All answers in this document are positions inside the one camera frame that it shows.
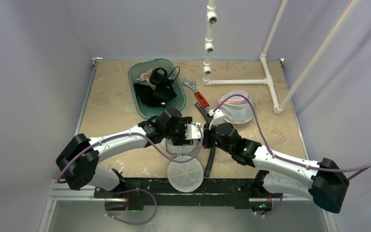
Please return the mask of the small pink-zip mesh bag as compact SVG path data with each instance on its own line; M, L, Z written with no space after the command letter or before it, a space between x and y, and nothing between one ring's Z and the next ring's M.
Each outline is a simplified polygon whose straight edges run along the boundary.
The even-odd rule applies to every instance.
M223 96L219 98L217 103L220 104L227 97L234 94L240 94L245 96L249 100L249 102L253 104L252 97L249 95L247 91L242 89L237 89L225 93ZM225 115L224 120L231 124L245 124L250 122L254 117L249 103L240 96L235 96L228 99L225 103L223 103L220 106L220 110Z

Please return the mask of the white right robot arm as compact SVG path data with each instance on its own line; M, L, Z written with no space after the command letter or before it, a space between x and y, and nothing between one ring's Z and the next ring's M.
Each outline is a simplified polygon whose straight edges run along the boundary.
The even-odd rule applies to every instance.
M263 197L267 193L286 193L313 200L320 208L339 213L345 199L349 179L328 158L304 160L277 151L270 152L259 142L243 138L230 123L203 126L203 146L216 147L238 164L276 171L252 183L252 191Z

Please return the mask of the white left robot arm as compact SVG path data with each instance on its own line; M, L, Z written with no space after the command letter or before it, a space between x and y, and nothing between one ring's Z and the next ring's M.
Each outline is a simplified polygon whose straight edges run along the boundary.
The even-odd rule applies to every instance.
M77 134L56 159L61 171L57 182L67 183L71 190L86 185L102 188L118 198L125 191L124 178L118 171L103 169L99 164L126 151L157 145L163 139L171 139L175 145L193 143L201 139L201 125L169 108L123 132L92 138Z

